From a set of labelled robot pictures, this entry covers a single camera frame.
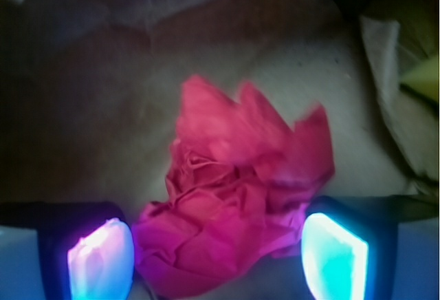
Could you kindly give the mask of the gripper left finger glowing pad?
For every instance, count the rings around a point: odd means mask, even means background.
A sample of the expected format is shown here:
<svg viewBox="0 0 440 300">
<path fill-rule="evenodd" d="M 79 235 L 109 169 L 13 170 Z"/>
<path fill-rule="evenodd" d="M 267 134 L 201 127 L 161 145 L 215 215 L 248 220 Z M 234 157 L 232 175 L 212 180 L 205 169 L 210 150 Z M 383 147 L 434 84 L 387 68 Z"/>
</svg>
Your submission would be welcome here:
<svg viewBox="0 0 440 300">
<path fill-rule="evenodd" d="M 134 245 L 112 202 L 1 204 L 2 299 L 126 299 Z"/>
</svg>

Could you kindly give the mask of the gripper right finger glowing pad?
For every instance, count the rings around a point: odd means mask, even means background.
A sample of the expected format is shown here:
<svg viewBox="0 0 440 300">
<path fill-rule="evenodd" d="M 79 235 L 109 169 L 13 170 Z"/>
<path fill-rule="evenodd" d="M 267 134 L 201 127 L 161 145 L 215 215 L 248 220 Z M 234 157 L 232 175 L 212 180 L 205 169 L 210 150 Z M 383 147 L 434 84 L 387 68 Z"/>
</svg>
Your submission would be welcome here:
<svg viewBox="0 0 440 300">
<path fill-rule="evenodd" d="M 438 299 L 439 201 L 317 197 L 301 258 L 314 299 Z"/>
</svg>

